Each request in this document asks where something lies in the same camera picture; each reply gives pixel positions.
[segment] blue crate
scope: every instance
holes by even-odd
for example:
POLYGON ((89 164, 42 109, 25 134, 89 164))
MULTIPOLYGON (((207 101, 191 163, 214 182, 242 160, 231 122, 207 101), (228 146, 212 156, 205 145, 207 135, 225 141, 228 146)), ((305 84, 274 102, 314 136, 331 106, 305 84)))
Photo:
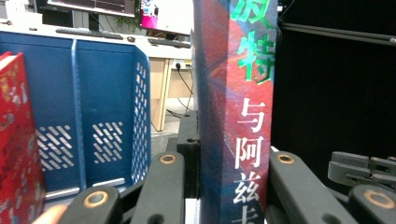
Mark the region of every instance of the blue crate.
POLYGON ((0 32, 8 50, 24 55, 48 199, 145 177, 149 59, 138 47, 0 32))

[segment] metal ring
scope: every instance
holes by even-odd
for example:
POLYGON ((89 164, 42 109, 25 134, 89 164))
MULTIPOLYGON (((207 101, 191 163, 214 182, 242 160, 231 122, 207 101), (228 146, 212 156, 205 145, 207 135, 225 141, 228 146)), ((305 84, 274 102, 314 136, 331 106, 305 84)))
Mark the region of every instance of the metal ring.
POLYGON ((383 208, 387 208, 387 209, 393 209, 395 207, 395 202, 388 197, 386 194, 381 193, 381 192, 375 192, 373 190, 366 190, 364 192, 364 197, 370 202, 373 203, 379 207, 383 207, 383 208), (379 202, 378 200, 376 200, 374 198, 374 196, 378 196, 381 197, 382 199, 384 199, 386 202, 379 202))
POLYGON ((176 161, 176 159, 177 159, 176 156, 168 154, 161 156, 160 162, 163 164, 172 164, 176 161))
POLYGON ((94 193, 91 193, 90 195, 88 195, 88 196, 84 199, 84 206, 86 206, 87 208, 94 208, 94 207, 100 206, 100 205, 104 204, 105 202, 107 202, 107 199, 108 199, 108 193, 107 193, 107 192, 105 192, 105 191, 96 191, 96 192, 94 192, 94 193), (103 198, 100 199, 100 200, 99 200, 98 202, 96 202, 96 203, 90 202, 90 199, 91 199, 92 197, 94 197, 94 196, 97 196, 97 195, 102 195, 103 198))
POLYGON ((294 158, 286 155, 286 154, 280 154, 279 156, 277 156, 277 159, 282 162, 282 163, 286 163, 286 164, 292 164, 294 163, 294 158))

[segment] monitor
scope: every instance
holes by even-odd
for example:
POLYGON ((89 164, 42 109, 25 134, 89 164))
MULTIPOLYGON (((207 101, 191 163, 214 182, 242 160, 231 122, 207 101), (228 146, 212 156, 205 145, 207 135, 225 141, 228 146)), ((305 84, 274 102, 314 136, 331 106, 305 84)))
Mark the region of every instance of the monitor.
POLYGON ((89 12, 90 30, 99 30, 98 14, 134 18, 135 1, 138 0, 48 0, 47 4, 60 9, 89 12))
POLYGON ((193 28, 192 0, 141 0, 140 27, 189 36, 193 28))

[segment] desk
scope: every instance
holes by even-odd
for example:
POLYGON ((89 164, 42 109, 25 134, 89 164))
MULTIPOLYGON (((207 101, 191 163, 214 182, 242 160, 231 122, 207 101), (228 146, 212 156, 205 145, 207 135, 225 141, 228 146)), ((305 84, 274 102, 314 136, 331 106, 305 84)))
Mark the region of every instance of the desk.
MULTIPOLYGON (((151 123, 155 130, 163 131, 166 99, 169 97, 190 97, 190 91, 181 80, 176 69, 176 60, 191 60, 191 49, 177 49, 169 46, 152 46, 144 36, 136 36, 136 45, 146 53, 150 61, 150 106, 151 123)), ((181 69, 180 75, 191 89, 190 70, 181 69)))
MULTIPOLYGON (((37 31, 30 31, 28 27, 15 27, 1 25, 2 30, 20 32, 32 35, 62 36, 70 38, 71 35, 63 35, 55 32, 56 26, 40 25, 37 31)), ((110 43, 137 45, 149 57, 150 61, 150 119, 157 131, 163 131, 166 112, 166 99, 169 97, 190 97, 190 91, 181 80, 176 69, 172 65, 175 60, 190 60, 191 49, 177 49, 170 46, 152 46, 148 38, 142 35, 133 35, 135 42, 125 40, 99 39, 89 36, 75 36, 78 39, 101 40, 110 43)), ((188 69, 181 69, 180 74, 191 88, 191 73, 188 69)))

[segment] red book cover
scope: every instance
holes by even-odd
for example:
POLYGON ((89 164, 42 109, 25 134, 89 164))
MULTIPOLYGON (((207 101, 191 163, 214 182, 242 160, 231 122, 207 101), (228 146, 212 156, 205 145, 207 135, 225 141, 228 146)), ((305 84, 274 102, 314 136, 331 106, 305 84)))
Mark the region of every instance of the red book cover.
POLYGON ((0 56, 0 153, 0 223, 32 223, 46 191, 22 53, 0 56))
POLYGON ((263 223, 277 1, 194 0, 202 223, 263 223))

